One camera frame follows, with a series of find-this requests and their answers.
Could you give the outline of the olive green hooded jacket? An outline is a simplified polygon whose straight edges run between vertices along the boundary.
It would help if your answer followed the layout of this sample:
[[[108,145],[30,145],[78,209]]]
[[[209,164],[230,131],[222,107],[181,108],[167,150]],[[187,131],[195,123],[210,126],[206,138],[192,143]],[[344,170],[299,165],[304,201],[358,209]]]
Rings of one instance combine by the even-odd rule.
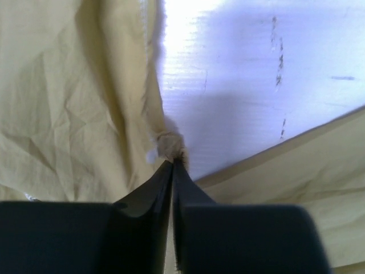
[[[114,203],[175,160],[363,273],[364,2],[1,2],[1,203]]]

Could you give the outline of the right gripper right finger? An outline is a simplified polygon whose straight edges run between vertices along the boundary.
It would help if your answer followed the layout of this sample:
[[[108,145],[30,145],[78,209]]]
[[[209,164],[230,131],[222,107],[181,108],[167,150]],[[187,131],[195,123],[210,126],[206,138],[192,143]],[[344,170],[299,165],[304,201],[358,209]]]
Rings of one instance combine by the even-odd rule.
[[[308,212],[297,205],[215,202],[173,164],[173,235],[180,273],[330,273]]]

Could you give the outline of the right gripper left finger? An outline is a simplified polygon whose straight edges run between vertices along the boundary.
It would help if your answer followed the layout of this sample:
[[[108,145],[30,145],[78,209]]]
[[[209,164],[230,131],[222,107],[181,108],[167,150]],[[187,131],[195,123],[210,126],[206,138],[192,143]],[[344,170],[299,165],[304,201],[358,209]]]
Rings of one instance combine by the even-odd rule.
[[[114,203],[2,202],[2,273],[163,273],[173,166]]]

